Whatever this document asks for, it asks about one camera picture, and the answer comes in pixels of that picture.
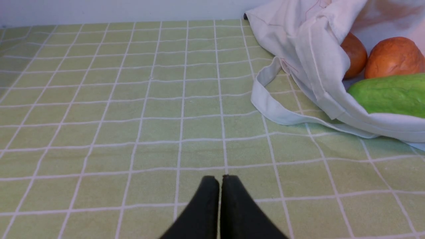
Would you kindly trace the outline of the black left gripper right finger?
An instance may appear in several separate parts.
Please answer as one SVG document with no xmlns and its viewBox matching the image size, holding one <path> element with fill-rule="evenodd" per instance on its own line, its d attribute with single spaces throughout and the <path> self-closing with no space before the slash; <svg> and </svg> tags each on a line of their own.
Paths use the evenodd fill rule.
<svg viewBox="0 0 425 239">
<path fill-rule="evenodd" d="M 223 175 L 220 237 L 222 239 L 287 239 L 249 195 L 236 175 Z"/>
</svg>

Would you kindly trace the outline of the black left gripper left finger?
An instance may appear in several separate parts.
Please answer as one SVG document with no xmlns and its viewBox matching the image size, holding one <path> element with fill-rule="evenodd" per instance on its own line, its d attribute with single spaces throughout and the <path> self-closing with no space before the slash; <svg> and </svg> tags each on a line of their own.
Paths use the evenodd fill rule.
<svg viewBox="0 0 425 239">
<path fill-rule="evenodd" d="M 196 193 L 161 239 L 216 239 L 219 182 L 204 176 Z"/>
</svg>

